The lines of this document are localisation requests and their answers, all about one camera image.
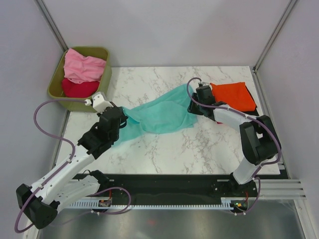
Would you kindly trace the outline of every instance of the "olive green bin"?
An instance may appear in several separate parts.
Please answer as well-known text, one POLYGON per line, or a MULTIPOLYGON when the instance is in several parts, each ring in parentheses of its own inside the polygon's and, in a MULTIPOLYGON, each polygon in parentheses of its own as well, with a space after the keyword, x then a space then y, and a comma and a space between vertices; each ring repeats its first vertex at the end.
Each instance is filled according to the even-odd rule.
MULTIPOLYGON (((112 76, 112 69, 109 64, 109 52, 107 49, 103 47, 89 47, 89 46, 77 46, 77 47, 72 47, 72 49, 76 50, 83 56, 94 56, 97 58, 101 58, 106 61, 106 66, 103 72, 103 75, 101 77, 100 85, 97 90, 100 92, 106 92, 108 91, 109 83, 111 80, 112 76)), ((48 94, 54 98, 54 99, 72 99, 70 97, 66 97, 61 83, 62 80, 64 79, 64 57, 67 51, 64 52, 60 63, 58 67, 56 68, 54 75, 51 79, 50 85, 48 87, 48 94)), ((76 100, 85 100, 87 98, 73 98, 76 100)), ((59 101, 60 104, 62 104, 67 110, 69 111, 79 111, 79 112, 96 112, 91 106, 85 106, 83 103, 80 102, 70 102, 70 101, 59 101)))

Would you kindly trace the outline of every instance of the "red-orange fabric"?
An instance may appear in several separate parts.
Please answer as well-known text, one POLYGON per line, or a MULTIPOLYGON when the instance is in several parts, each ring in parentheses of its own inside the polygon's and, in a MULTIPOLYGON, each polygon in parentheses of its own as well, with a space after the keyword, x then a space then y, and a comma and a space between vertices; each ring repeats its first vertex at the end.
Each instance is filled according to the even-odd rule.
POLYGON ((62 81, 62 89, 67 97, 86 98, 93 95, 99 88, 99 81, 83 82, 75 84, 69 79, 64 78, 62 81))
POLYGON ((232 108, 242 112, 254 111, 256 109, 254 99, 250 96, 245 82, 224 85, 210 83, 210 85, 212 86, 212 93, 216 102, 223 101, 232 108))

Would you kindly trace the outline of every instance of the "wall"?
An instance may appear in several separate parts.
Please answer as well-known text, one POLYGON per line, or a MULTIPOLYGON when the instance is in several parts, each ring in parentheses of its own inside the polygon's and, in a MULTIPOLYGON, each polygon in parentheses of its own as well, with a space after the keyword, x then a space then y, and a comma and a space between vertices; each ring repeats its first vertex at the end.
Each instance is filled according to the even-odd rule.
MULTIPOLYGON (((14 239, 22 238, 13 229, 16 188, 49 170, 55 141, 37 130, 32 117, 48 99, 46 88, 62 51, 32 0, 2 1, 0 16, 0 232, 1 238, 14 239)), ((64 113, 58 104, 48 105, 39 123, 58 133, 64 113)))
POLYGON ((259 74, 285 161, 319 222, 319 1, 299 1, 259 74))
POLYGON ((289 0, 44 0, 69 47, 112 66, 254 65, 289 0))

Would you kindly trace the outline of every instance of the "gray floor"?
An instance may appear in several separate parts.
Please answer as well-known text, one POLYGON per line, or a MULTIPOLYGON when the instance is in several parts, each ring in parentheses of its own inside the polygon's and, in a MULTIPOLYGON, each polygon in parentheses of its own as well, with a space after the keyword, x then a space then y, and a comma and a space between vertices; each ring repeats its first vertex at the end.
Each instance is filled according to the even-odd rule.
MULTIPOLYGON (((54 223, 83 212, 64 210, 54 223)), ((131 210, 88 214, 61 227, 46 227, 39 239, 304 239, 293 202, 259 201, 246 216, 222 211, 131 210)))

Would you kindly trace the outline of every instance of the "orange cloth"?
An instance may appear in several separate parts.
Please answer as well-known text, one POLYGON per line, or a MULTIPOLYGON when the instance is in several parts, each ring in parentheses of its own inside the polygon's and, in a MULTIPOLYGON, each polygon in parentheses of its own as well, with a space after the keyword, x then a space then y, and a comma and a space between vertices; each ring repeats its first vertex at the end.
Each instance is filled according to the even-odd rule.
POLYGON ((242 111, 254 111, 256 104, 246 88, 245 82, 238 82, 232 84, 215 85, 212 86, 212 93, 216 102, 223 101, 230 107, 242 111))

